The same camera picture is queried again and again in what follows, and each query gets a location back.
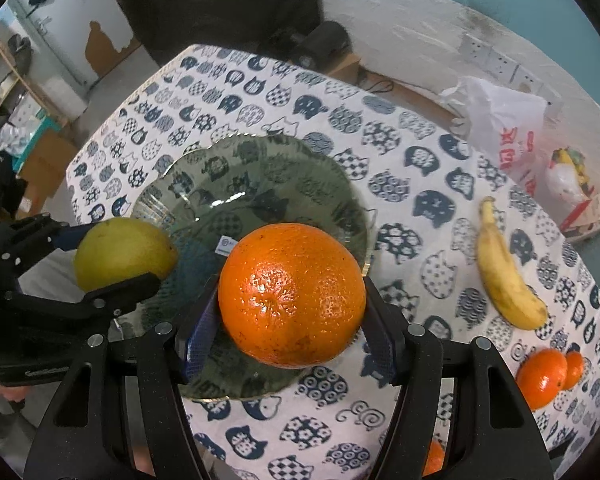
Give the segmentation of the red white box of trash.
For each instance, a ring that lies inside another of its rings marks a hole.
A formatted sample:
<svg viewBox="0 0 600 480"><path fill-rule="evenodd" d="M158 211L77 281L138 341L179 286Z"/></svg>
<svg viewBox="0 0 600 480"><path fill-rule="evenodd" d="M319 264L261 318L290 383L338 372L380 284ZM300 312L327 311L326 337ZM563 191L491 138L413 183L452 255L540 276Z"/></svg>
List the red white box of trash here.
<svg viewBox="0 0 600 480"><path fill-rule="evenodd" d="M544 171L544 184L544 208L562 232L588 229L600 222L600 193L591 184L580 152L554 150Z"/></svg>

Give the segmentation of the small orange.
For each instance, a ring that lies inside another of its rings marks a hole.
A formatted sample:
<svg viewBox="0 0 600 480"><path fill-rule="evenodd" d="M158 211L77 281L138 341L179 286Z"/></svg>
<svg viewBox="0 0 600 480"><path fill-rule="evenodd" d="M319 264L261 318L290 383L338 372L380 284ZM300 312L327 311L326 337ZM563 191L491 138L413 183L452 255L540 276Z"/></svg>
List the small orange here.
<svg viewBox="0 0 600 480"><path fill-rule="evenodd" d="M429 445L429 451L424 469L422 470L422 475L427 477L430 476L430 474L435 474L440 471L444 465L444 459L445 449L437 440L432 440Z"/></svg>
<svg viewBox="0 0 600 480"><path fill-rule="evenodd" d="M582 378L584 372L584 359L580 352L569 351L566 353L566 362L567 374L562 388L564 390L570 390L577 385Z"/></svg>

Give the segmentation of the cat pattern tablecloth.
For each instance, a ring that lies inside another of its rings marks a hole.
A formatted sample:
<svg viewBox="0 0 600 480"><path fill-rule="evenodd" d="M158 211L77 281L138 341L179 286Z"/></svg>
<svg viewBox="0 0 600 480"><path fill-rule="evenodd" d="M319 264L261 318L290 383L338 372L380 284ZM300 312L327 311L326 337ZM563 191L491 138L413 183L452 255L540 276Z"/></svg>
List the cat pattern tablecloth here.
<svg viewBox="0 0 600 480"><path fill-rule="evenodd" d="M511 370L581 353L580 382L534 413L555 474L600 435L600 289L558 226L493 162L428 120L318 73L196 46L144 82L70 162L76 220L135 217L180 264L122 318L139 334L267 223L329 232L382 298L442 339L489 338Z"/></svg>

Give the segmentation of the large orange top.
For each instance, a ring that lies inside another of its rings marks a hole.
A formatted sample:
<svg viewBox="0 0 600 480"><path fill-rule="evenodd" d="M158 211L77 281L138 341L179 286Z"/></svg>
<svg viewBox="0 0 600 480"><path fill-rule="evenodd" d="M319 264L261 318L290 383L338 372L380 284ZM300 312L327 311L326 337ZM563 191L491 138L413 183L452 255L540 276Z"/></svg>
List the large orange top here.
<svg viewBox="0 0 600 480"><path fill-rule="evenodd" d="M336 358L361 327L363 274L351 253L302 223L262 226L232 249L220 274L223 325L259 362L303 368Z"/></svg>

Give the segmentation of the white plastic bag red print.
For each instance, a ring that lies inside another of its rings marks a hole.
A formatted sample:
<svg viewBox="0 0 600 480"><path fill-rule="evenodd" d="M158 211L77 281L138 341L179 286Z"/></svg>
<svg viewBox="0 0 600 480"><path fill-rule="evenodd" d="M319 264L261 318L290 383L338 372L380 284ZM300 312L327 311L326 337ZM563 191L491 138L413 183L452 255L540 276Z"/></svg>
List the white plastic bag red print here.
<svg viewBox="0 0 600 480"><path fill-rule="evenodd" d="M440 101L460 112L460 136L533 196L542 174L540 141L547 102L471 76L461 76L455 86L442 90Z"/></svg>

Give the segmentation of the wall power sockets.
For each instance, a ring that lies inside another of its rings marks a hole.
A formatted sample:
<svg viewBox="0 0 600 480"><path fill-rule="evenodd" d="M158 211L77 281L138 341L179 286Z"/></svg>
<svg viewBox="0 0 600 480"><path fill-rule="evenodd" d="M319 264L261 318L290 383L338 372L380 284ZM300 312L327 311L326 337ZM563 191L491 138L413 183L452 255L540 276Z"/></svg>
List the wall power sockets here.
<svg viewBox="0 0 600 480"><path fill-rule="evenodd" d="M513 90L535 94L546 101L545 115L555 118L562 111L562 97L528 68L495 50L490 44L465 32L458 52L465 61L480 67L500 84Z"/></svg>

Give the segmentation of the black hanging coat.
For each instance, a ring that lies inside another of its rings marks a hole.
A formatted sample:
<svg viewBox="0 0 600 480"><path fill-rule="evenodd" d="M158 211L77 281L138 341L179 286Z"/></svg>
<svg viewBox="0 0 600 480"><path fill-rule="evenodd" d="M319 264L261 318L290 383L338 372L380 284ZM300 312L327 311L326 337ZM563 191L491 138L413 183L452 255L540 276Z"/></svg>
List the black hanging coat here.
<svg viewBox="0 0 600 480"><path fill-rule="evenodd" d="M134 37L159 65L192 44L284 60L294 37L322 21L320 0L116 0Z"/></svg>

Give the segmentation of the green yellow pear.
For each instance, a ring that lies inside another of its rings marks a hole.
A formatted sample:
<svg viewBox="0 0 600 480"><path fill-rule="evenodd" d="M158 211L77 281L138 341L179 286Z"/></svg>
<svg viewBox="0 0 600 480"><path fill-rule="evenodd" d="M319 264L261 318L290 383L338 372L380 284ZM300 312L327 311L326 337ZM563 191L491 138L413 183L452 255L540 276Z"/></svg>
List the green yellow pear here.
<svg viewBox="0 0 600 480"><path fill-rule="evenodd" d="M165 280L178 263L166 232L143 220L113 218L95 224L79 244L73 267L84 292L146 273Z"/></svg>

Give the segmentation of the yellow banana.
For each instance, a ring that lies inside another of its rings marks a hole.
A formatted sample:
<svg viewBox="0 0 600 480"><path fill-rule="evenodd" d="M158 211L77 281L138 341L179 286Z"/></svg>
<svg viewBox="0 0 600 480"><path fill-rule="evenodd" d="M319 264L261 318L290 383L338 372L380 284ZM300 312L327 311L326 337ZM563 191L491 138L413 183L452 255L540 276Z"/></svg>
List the yellow banana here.
<svg viewBox="0 0 600 480"><path fill-rule="evenodd" d="M536 330L547 320L547 307L531 291L516 267L505 238L498 229L494 198L486 196L479 207L477 264L483 288L507 322L520 330Z"/></svg>

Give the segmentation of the large orange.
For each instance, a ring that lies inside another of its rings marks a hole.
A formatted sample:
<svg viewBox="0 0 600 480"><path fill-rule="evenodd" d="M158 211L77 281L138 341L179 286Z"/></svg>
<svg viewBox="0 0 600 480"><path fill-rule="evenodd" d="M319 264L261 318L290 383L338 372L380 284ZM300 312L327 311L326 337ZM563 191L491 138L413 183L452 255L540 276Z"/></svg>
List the large orange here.
<svg viewBox="0 0 600 480"><path fill-rule="evenodd" d="M531 411L550 404L564 388L568 375L566 357L556 349L534 352L519 367L517 386Z"/></svg>
<svg viewBox="0 0 600 480"><path fill-rule="evenodd" d="M302 223L262 226L232 249L220 274L223 325L259 362L303 368L336 358L361 327L363 274L351 253Z"/></svg>

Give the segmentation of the black speaker on box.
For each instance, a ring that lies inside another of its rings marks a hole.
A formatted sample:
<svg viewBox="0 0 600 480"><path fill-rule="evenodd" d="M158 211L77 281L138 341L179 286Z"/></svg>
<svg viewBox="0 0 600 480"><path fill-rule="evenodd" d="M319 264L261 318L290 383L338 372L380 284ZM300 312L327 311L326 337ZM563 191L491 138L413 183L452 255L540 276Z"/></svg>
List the black speaker on box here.
<svg viewBox="0 0 600 480"><path fill-rule="evenodd" d="M351 41L342 25L324 21L307 35L291 27L279 29L272 37L272 45L294 65L320 72L340 54L348 52Z"/></svg>

